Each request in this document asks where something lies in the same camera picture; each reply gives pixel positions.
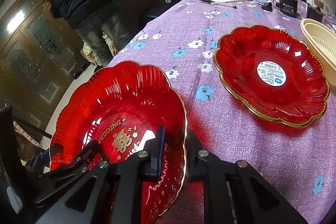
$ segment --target gray pants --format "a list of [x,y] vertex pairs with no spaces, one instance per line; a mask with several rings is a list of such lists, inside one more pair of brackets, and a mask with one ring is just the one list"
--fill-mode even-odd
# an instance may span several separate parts
[[113,58],[102,37],[103,32],[113,41],[117,50],[124,48],[132,39],[132,32],[125,26],[120,9],[114,3],[109,3],[89,15],[77,26],[76,31],[97,55],[103,67],[106,67]]

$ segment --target gold chinese character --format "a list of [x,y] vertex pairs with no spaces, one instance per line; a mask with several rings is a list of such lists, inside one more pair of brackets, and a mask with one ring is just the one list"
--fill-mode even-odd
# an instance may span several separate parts
[[117,152],[120,151],[121,153],[124,153],[126,151],[126,147],[129,146],[131,143],[132,143],[132,138],[130,138],[130,135],[127,135],[125,131],[122,130],[118,133],[112,145],[118,148]]

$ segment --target black pen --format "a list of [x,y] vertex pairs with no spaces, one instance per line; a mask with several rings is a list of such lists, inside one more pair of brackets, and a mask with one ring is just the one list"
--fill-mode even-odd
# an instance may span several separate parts
[[216,2],[216,1],[212,1],[212,0],[199,0],[199,1],[211,4],[211,5],[222,5],[222,6],[230,7],[230,8],[233,8],[233,9],[237,9],[236,5],[230,5],[230,4],[227,4],[227,3],[221,3],[221,2]]

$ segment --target beige plastic container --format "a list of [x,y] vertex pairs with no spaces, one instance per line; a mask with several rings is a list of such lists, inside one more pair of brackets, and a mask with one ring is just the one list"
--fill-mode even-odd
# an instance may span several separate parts
[[301,21],[305,44],[323,65],[329,83],[336,85],[336,34],[322,23],[305,18]]

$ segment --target red plate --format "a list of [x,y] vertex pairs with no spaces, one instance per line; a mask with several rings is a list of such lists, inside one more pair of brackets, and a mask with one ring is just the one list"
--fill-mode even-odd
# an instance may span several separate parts
[[[161,180],[144,183],[142,224],[152,224],[177,198],[185,176],[186,111],[165,73],[124,61],[96,72],[80,85],[59,114],[51,139],[51,170],[71,162],[90,139],[114,162],[142,150],[158,125],[166,127]],[[115,142],[122,136],[125,142]],[[100,159],[96,157],[92,165]]]
[[326,110],[321,63],[285,31],[236,28],[219,39],[213,60],[224,87],[265,120],[301,128]]

